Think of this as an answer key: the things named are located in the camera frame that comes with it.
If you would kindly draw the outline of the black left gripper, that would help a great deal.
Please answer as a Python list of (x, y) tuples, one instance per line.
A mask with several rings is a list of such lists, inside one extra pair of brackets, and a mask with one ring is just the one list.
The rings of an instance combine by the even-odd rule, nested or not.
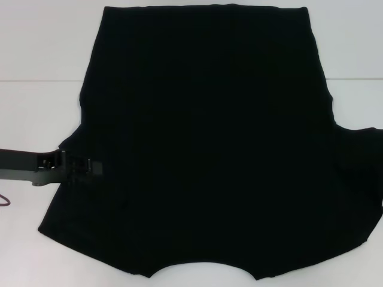
[(89, 157), (68, 155), (66, 171), (65, 151), (26, 152), (9, 149), (1, 150), (1, 179), (28, 181), (33, 186), (41, 187), (68, 180), (98, 179), (103, 175), (103, 166)]

